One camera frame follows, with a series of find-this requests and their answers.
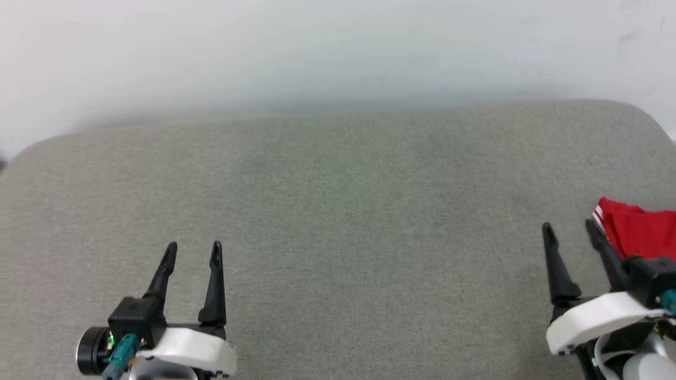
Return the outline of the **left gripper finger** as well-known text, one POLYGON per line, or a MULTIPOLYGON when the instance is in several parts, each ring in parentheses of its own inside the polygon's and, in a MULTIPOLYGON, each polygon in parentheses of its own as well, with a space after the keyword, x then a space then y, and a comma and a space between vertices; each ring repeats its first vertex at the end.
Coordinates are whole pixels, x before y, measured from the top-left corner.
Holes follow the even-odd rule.
POLYGON ((226 325, 227 309, 224 288, 223 255, 220 241, 215 241, 209 259, 210 278, 203 308, 199 312, 202 325, 226 325))
POLYGON ((167 246, 147 291, 143 294, 144 299, 156 298, 160 300, 161 303, 164 303, 166 300, 168 280, 174 271, 177 252, 178 244, 176 241, 172 241, 167 246))

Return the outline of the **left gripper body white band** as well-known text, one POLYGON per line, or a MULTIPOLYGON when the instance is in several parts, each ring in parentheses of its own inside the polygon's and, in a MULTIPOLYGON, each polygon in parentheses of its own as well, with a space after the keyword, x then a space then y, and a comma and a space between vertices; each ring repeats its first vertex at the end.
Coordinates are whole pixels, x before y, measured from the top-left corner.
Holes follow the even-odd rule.
POLYGON ((139 378, 232 378, 237 352, 226 323, 169 325, 153 348, 138 352, 139 378))

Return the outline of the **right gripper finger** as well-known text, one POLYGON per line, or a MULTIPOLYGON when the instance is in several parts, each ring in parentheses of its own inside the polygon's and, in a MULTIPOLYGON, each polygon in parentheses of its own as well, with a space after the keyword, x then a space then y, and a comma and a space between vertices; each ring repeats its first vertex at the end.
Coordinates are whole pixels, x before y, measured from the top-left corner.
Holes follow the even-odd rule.
POLYGON ((581 297, 581 289, 572 281, 559 252, 559 241, 549 222, 543 223, 543 245, 546 260, 550 302, 554 306, 581 297))
POLYGON ((607 279, 610 283, 610 292, 627 290, 627 273, 622 267, 622 262, 615 248, 610 244, 605 233, 599 228, 594 219, 585 221, 589 240, 592 247, 599 253, 607 279))

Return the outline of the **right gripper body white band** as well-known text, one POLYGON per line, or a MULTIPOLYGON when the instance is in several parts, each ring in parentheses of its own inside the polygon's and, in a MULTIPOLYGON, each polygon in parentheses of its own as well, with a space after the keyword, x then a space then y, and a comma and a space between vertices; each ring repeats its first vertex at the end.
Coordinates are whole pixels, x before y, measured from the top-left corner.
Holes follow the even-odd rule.
POLYGON ((646 307, 628 292, 607 293, 567 310, 551 322, 547 329, 548 348, 553 355, 567 355, 602 335, 665 315, 666 309, 646 307))

